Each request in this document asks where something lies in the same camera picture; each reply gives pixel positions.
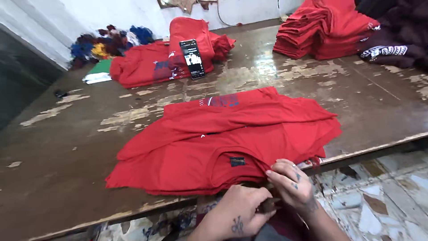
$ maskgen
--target tiled floor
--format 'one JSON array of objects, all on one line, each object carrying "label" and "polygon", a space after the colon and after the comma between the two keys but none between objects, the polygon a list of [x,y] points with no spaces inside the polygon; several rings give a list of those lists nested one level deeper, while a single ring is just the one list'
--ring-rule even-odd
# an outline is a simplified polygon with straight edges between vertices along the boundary
[{"label": "tiled floor", "polygon": [[[385,156],[317,174],[312,180],[319,202],[352,240],[428,241],[428,153]],[[111,225],[99,240],[159,241],[175,217],[189,233],[196,209]]]}]

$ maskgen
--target phone screen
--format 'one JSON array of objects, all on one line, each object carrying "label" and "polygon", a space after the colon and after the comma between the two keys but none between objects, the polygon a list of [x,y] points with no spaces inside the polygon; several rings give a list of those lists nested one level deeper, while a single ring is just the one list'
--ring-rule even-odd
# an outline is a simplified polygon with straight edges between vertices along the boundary
[{"label": "phone screen", "polygon": [[202,66],[201,54],[195,39],[180,42],[181,51],[189,67],[192,79],[205,77],[204,67]]}]

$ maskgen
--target yellow fabric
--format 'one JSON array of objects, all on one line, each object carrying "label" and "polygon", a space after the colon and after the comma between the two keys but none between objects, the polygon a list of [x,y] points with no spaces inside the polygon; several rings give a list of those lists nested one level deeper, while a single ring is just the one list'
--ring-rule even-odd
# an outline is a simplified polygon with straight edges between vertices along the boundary
[{"label": "yellow fabric", "polygon": [[98,56],[108,56],[109,54],[105,52],[104,50],[104,44],[97,43],[94,45],[94,48],[91,50],[94,55]]}]

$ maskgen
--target electrical cable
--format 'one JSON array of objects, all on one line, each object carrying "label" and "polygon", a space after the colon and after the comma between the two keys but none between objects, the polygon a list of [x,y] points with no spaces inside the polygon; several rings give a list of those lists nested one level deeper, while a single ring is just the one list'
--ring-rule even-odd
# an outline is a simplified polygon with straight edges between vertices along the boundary
[{"label": "electrical cable", "polygon": [[220,17],[220,0],[217,0],[217,14],[218,14],[218,18],[220,19],[220,22],[222,22],[224,25],[227,25],[229,27],[235,26],[235,25],[227,24],[221,19],[221,17]]}]

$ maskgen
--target wooden table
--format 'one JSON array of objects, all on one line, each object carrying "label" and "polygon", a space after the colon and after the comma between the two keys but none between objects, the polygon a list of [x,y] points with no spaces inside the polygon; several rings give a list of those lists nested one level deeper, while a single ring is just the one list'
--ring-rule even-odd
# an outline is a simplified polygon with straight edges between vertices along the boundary
[{"label": "wooden table", "polygon": [[[229,33],[237,39],[229,60],[203,79],[126,90],[114,81],[86,85],[88,68],[68,72],[0,133],[2,239],[50,237],[194,199],[104,188],[116,153],[170,103],[266,86],[313,98],[339,114],[343,129],[324,163],[428,135],[428,76],[357,56],[291,60],[272,53],[277,29]],[[61,101],[56,89],[72,92]],[[6,167],[13,162],[22,163]]]}]

